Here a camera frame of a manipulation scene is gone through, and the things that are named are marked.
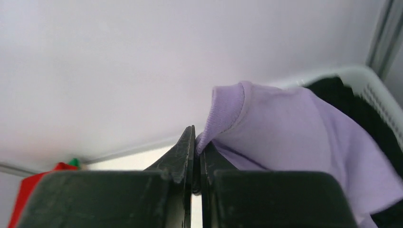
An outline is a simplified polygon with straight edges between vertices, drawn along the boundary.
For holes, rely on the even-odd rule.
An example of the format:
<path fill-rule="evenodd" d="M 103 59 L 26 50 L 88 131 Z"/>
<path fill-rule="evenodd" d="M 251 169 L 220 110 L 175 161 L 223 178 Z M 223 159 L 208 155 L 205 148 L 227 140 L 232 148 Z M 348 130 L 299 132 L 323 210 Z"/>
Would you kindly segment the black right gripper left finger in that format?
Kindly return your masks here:
<path fill-rule="evenodd" d="M 143 171 L 55 171 L 38 183 L 19 228 L 188 228 L 195 129 Z"/>

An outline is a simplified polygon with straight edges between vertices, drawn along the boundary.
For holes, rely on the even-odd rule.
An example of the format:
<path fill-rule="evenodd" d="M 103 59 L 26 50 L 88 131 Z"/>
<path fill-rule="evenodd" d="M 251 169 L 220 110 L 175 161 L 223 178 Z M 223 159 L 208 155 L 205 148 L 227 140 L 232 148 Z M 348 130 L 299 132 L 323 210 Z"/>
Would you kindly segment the lavender t-shirt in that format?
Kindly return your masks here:
<path fill-rule="evenodd" d="M 196 152 L 208 143 L 239 170 L 329 173 L 360 227 L 403 200 L 403 178 L 371 135 L 305 87 L 248 81 L 215 87 Z"/>

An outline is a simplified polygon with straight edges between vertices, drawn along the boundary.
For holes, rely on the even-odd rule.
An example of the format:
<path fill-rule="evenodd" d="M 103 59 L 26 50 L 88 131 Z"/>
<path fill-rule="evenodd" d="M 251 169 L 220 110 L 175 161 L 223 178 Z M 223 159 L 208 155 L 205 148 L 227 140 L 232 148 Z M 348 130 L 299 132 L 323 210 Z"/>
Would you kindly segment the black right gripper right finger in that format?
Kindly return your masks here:
<path fill-rule="evenodd" d="M 355 228 L 338 182 L 310 171 L 239 171 L 209 143 L 199 158 L 205 228 Z"/>

